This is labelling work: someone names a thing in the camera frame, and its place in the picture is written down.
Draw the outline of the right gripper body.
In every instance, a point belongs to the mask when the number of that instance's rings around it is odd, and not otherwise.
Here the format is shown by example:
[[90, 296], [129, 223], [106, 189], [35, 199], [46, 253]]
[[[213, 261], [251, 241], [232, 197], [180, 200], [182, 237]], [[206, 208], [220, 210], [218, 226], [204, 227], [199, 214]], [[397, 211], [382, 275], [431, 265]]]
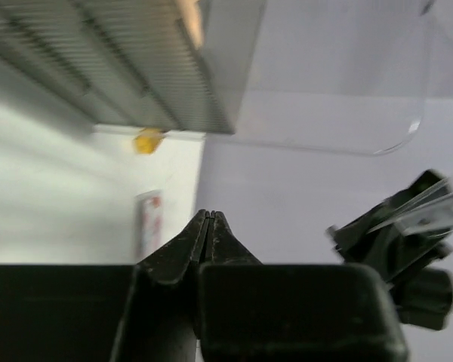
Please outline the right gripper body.
[[453, 312], [453, 274], [431, 264], [452, 252], [449, 244], [439, 242], [392, 279], [390, 295], [401, 323], [434, 331], [446, 328]]

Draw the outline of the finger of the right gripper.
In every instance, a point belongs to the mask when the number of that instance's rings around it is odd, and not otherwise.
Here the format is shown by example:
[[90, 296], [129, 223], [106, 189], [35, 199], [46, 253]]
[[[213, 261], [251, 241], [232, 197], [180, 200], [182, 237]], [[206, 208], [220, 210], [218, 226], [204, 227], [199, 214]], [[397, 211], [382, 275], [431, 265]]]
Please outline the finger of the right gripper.
[[424, 268], [453, 253], [445, 239], [452, 228], [404, 236], [388, 219], [406, 210], [408, 202], [442, 180], [434, 170], [424, 171], [408, 188], [388, 197], [351, 223], [328, 234], [334, 251], [344, 260], [368, 265], [378, 272], [408, 272]]

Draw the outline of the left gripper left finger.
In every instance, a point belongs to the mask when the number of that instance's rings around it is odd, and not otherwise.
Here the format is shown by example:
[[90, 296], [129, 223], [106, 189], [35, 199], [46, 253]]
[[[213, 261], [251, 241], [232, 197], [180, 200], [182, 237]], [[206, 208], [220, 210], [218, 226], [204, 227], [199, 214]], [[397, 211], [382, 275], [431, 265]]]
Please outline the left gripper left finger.
[[192, 361], [200, 210], [130, 265], [0, 265], [0, 361]]

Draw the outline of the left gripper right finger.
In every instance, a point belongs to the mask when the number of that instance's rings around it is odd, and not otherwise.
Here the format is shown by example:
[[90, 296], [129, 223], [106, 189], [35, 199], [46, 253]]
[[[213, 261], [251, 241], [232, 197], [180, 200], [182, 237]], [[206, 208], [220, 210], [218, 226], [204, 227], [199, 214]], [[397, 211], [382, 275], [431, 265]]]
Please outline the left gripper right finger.
[[221, 212], [211, 215], [199, 269], [206, 361], [407, 361], [379, 274], [360, 264], [262, 264]]

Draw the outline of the pink packet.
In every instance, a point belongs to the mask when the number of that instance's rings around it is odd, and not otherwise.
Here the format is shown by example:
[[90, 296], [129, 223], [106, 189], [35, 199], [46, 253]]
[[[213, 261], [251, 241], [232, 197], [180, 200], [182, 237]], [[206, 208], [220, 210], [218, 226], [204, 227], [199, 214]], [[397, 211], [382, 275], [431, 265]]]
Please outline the pink packet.
[[136, 197], [136, 257], [145, 259], [162, 244], [162, 191], [152, 190]]

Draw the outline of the clear acrylic drawer organizer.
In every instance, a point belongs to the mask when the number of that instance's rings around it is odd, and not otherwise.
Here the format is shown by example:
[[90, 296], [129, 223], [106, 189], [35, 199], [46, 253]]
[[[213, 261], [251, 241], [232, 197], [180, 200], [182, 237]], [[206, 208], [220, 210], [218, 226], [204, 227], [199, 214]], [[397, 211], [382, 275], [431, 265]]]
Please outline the clear acrylic drawer organizer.
[[453, 98], [453, 1], [0, 1], [0, 64], [95, 124], [379, 156]]

